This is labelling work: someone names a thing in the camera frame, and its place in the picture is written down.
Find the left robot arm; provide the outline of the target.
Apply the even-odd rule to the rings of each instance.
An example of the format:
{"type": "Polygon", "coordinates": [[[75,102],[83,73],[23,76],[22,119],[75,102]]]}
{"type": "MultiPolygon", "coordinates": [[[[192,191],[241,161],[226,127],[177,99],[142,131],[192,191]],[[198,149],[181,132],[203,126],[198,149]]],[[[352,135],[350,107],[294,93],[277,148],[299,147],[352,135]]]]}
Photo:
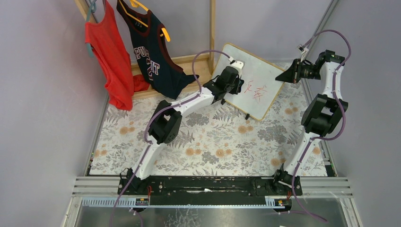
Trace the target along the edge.
{"type": "Polygon", "coordinates": [[[138,191],[150,176],[151,165],[160,151],[178,135],[182,119],[193,112],[218,101],[225,103],[225,96],[237,95],[244,81],[241,78],[244,63],[234,61],[226,66],[220,75],[205,83],[200,91],[181,100],[161,101],[153,113],[145,130],[146,146],[136,167],[127,172],[125,186],[131,191],[138,191]]]}

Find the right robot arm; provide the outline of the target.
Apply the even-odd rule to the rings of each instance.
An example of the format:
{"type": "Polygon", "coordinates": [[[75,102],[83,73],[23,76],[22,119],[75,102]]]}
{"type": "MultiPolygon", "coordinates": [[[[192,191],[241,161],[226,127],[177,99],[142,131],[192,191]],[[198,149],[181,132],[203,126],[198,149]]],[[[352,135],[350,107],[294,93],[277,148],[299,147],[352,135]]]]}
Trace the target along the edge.
{"type": "Polygon", "coordinates": [[[303,58],[293,60],[291,66],[275,78],[287,83],[298,83],[300,79],[324,82],[323,92],[315,96],[302,116],[302,135],[294,151],[273,176],[271,186],[276,195],[289,196],[300,189],[305,162],[318,143],[334,131],[347,110],[349,104],[342,100],[339,89],[344,61],[345,57],[325,50],[315,63],[303,58]]]}

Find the white framed whiteboard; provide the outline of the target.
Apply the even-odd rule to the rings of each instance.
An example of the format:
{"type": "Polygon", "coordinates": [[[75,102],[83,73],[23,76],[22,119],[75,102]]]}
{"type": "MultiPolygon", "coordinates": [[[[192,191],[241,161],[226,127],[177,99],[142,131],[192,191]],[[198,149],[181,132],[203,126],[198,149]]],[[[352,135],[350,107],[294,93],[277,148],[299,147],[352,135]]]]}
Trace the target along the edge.
{"type": "Polygon", "coordinates": [[[222,51],[244,63],[241,75],[244,84],[241,92],[237,95],[225,95],[226,103],[255,120],[263,120],[283,88],[284,83],[275,78],[284,70],[232,43],[226,43],[222,51]]]}

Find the wooden clothes rack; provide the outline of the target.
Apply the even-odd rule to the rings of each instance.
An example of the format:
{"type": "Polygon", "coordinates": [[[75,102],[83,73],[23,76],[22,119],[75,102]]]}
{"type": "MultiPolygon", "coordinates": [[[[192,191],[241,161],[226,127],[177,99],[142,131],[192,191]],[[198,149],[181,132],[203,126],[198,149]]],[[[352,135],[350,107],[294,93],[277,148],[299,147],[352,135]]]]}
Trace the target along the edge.
{"type": "MultiPolygon", "coordinates": [[[[86,0],[74,0],[78,10],[80,11],[81,15],[84,19],[86,19],[86,13],[88,10],[88,4],[86,0]]],[[[216,17],[216,1],[209,0],[209,47],[215,47],[215,17],[216,17]]],[[[93,14],[91,15],[90,22],[97,22],[93,14]]],[[[184,69],[185,73],[188,74],[199,74],[198,80],[203,85],[209,79],[211,79],[213,71],[215,69],[214,63],[214,54],[213,53],[202,53],[199,56],[196,54],[193,55],[186,55],[186,56],[179,56],[173,57],[172,61],[177,64],[178,66],[184,69]]],[[[138,64],[133,63],[131,64],[131,72],[133,74],[139,73],[138,64]]],[[[187,87],[183,89],[183,92],[187,91],[195,91],[198,89],[198,85],[196,82],[189,84],[187,87]]],[[[155,96],[160,96],[161,94],[158,93],[156,90],[152,89],[151,87],[146,91],[135,92],[132,96],[132,100],[136,99],[144,99],[150,98],[155,96]]]]}

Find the navy basketball jersey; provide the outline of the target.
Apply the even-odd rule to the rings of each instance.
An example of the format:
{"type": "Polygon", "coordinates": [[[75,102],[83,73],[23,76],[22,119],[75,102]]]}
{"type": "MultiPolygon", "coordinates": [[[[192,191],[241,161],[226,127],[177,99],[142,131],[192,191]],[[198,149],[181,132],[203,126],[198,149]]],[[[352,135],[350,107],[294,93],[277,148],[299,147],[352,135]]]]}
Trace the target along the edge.
{"type": "Polygon", "coordinates": [[[162,95],[176,99],[181,91],[196,81],[199,75],[186,75],[168,54],[162,29],[164,24],[148,10],[140,14],[124,1],[117,1],[116,9],[131,35],[134,57],[144,79],[162,95]]]}

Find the red sleeveless shirt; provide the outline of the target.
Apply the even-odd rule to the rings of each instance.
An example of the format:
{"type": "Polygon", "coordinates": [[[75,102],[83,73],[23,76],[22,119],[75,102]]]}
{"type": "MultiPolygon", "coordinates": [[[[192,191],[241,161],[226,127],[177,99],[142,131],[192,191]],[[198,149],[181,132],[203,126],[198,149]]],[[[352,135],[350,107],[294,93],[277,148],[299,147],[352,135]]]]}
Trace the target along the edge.
{"type": "Polygon", "coordinates": [[[131,58],[118,31],[114,9],[106,0],[104,7],[103,20],[91,25],[90,43],[106,78],[109,104],[130,111],[134,93],[148,90],[150,84],[143,75],[131,72],[131,58]]]}

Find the teal clothes hanger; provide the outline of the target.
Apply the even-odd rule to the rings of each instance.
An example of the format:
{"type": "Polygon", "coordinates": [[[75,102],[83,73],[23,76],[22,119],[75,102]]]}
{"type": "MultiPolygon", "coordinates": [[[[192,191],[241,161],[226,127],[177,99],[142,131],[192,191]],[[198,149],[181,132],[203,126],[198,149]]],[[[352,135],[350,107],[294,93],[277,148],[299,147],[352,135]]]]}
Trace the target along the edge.
{"type": "Polygon", "coordinates": [[[87,48],[87,52],[88,55],[93,58],[94,52],[93,52],[93,47],[92,44],[90,43],[90,32],[91,32],[91,25],[92,23],[90,23],[90,18],[91,15],[96,11],[96,0],[90,0],[89,1],[89,6],[88,6],[88,10],[86,13],[86,23],[85,23],[85,45],[87,48]]]}

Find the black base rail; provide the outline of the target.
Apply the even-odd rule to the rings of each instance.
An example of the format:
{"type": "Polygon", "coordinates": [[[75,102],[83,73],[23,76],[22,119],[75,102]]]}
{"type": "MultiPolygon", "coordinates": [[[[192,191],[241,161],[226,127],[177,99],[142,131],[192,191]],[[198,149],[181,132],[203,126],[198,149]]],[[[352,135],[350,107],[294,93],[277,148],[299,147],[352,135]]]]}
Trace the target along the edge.
{"type": "Polygon", "coordinates": [[[295,188],[261,176],[150,176],[145,180],[120,177],[118,193],[143,195],[151,205],[266,205],[266,197],[285,199],[302,195],[300,179],[295,188]]]}

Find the aluminium frame profile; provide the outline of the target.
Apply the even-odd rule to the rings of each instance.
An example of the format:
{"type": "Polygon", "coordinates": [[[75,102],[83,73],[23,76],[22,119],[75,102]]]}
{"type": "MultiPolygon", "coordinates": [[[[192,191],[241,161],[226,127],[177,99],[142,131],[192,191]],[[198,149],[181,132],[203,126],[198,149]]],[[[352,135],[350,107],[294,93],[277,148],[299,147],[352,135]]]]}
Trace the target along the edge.
{"type": "Polygon", "coordinates": [[[65,227],[79,226],[271,226],[360,227],[345,177],[302,177],[302,195],[266,197],[266,205],[151,205],[143,195],[118,193],[120,177],[79,176],[65,227]]]}

